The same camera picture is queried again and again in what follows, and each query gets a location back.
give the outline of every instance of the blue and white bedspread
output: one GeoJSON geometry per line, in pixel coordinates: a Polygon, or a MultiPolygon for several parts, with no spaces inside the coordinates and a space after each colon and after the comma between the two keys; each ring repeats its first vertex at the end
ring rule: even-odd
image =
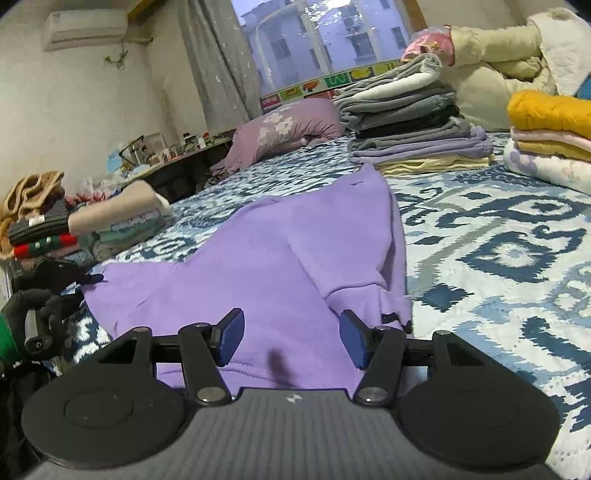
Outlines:
{"type": "MultiPolygon", "coordinates": [[[[493,135],[497,154],[506,134],[493,135]]],[[[180,261],[240,207],[353,171],[347,138],[254,165],[174,205],[177,222],[109,262],[180,261]]],[[[562,415],[548,464],[591,477],[591,197],[487,170],[388,179],[401,207],[418,338],[452,330],[544,391],[562,415]]],[[[108,343],[86,311],[75,360],[108,343]]]]}

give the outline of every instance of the purple folded shirt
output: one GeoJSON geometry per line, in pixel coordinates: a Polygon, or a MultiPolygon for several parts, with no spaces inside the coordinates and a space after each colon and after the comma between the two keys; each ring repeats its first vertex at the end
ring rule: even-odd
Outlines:
{"type": "Polygon", "coordinates": [[[491,155],[493,145],[486,139],[486,132],[481,127],[470,130],[467,138],[446,138],[427,142],[395,145],[384,150],[361,150],[351,152],[349,159],[354,164],[378,164],[409,158],[432,158],[441,155],[460,154],[470,158],[482,158],[491,155]]]}
{"type": "MultiPolygon", "coordinates": [[[[396,313],[411,318],[405,292],[404,231],[388,184],[372,166],[315,192],[266,197],[238,212],[187,261],[109,264],[105,282],[84,287],[108,333],[137,326],[171,335],[218,322],[242,308],[245,333],[227,367],[240,387],[345,388],[362,372],[339,337],[338,315],[352,309],[370,327],[396,313]]],[[[183,385],[179,365],[157,377],[183,385]]]]}

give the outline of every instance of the air conditioner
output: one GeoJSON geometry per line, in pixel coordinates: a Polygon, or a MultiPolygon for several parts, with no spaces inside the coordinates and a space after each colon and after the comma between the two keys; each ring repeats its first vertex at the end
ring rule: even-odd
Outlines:
{"type": "Polygon", "coordinates": [[[127,25],[127,14],[120,9],[53,12],[43,28],[43,50],[118,43],[127,25]]]}

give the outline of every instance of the purple pillow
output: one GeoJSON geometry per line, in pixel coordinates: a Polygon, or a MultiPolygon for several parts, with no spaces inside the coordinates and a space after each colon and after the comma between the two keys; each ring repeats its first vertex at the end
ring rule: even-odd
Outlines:
{"type": "Polygon", "coordinates": [[[251,120],[236,129],[228,156],[212,168],[224,176],[254,165],[263,157],[288,151],[294,146],[312,145],[342,137],[339,111],[332,100],[307,98],[289,103],[251,120]]]}

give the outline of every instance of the black round base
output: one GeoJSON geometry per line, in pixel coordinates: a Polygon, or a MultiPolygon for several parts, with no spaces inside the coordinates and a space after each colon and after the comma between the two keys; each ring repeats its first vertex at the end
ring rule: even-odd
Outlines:
{"type": "Polygon", "coordinates": [[[409,440],[446,463],[479,471],[543,462],[560,427],[552,402],[495,368],[452,370],[400,399],[398,420],[409,440]]]}
{"type": "Polygon", "coordinates": [[[124,365],[79,372],[51,382],[22,412],[27,439],[52,462],[114,468],[158,452],[178,435],[183,400],[166,385],[124,365]]]}

